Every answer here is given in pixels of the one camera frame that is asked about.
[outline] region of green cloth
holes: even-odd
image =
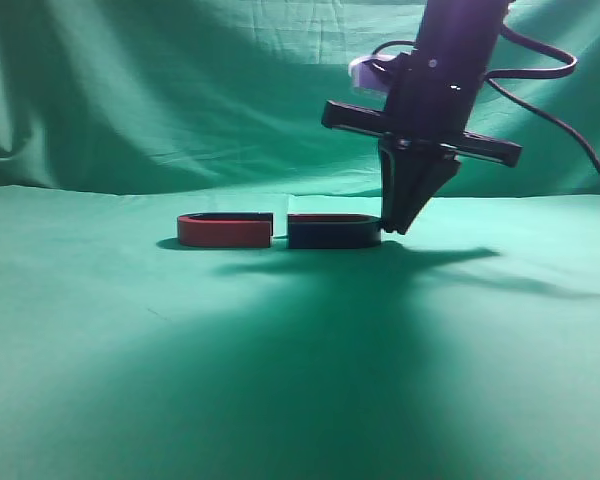
[[[378,206],[1,187],[0,480],[600,480],[600,196],[285,248],[288,212]],[[238,208],[273,248],[173,240]]]
[[[218,187],[378,196],[373,139],[320,125],[347,64],[413,39],[424,0],[0,0],[0,184],[102,193]],[[508,24],[568,50],[554,81],[504,82],[600,155],[600,0],[517,0]],[[493,67],[557,62],[501,41]],[[485,87],[469,129],[520,143],[441,195],[600,193],[580,147]]]
[[[0,480],[600,480],[600,180],[564,132],[487,87],[469,129],[518,168],[285,248],[289,212],[379,213],[374,140],[320,117],[381,105],[347,65],[423,6],[0,0]],[[513,7],[580,65],[505,85],[600,154],[600,0]],[[208,210],[274,212],[273,248],[180,247]]]

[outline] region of black object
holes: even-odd
[[[288,215],[290,249],[356,249],[380,245],[380,219],[359,214]]]
[[[407,232],[458,154],[516,166],[522,147],[464,130],[512,1],[428,0],[412,52],[382,65],[384,110],[327,102],[325,127],[379,137],[387,232]]]

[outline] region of cable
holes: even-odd
[[[487,83],[491,87],[493,87],[496,91],[498,91],[499,93],[501,93],[502,95],[507,97],[509,100],[511,100],[512,102],[517,103],[518,105],[520,105],[523,108],[526,108],[530,112],[535,113],[536,115],[539,115],[540,117],[544,118],[545,120],[548,120],[551,123],[554,123],[555,125],[558,125],[562,129],[564,129],[569,135],[571,135],[580,144],[580,146],[582,146],[582,148],[587,153],[587,156],[591,160],[591,163],[593,163],[593,166],[595,167],[595,169],[598,171],[598,174],[600,175],[600,159],[596,155],[595,150],[593,149],[593,147],[591,145],[589,145],[589,142],[587,142],[587,140],[580,133],[578,133],[573,127],[566,124],[562,120],[554,117],[553,115],[550,115],[549,113],[547,113],[543,110],[540,110],[539,108],[534,107],[533,105],[530,105],[527,102],[525,102],[524,100],[516,97],[513,93],[511,93],[510,91],[508,91],[505,88],[503,88],[502,86],[500,86],[495,80],[489,78],[489,79],[487,79]]]
[[[396,45],[408,45],[410,47],[413,47],[415,44],[416,42],[412,42],[410,40],[392,40],[390,42],[386,42],[382,45],[377,46],[375,50],[371,53],[371,55],[377,55],[385,48],[395,47]]]
[[[506,25],[502,25],[500,33],[504,38],[513,42],[521,47],[528,48],[534,52],[541,53],[547,57],[551,57],[562,63],[565,63],[566,67],[560,68],[538,68],[538,69],[511,69],[511,70],[492,70],[487,73],[485,78],[524,78],[531,80],[552,80],[556,78],[563,78],[567,75],[571,75],[578,64],[578,59],[570,53],[564,52],[558,48],[545,45],[544,43],[533,40],[524,35],[520,35],[514,32]]]

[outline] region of red object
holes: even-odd
[[[178,217],[178,241],[188,247],[268,248],[271,213],[194,213]]]

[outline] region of wrinkled fabric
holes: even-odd
[[[240,188],[380,195],[373,139],[320,125],[347,64],[413,39],[424,1],[0,0],[0,185],[141,194]],[[573,76],[505,82],[600,155],[600,0],[518,0],[509,25],[580,58]],[[498,67],[554,61],[499,43]],[[467,160],[446,196],[600,193],[580,147],[485,87],[469,129],[524,146]]]

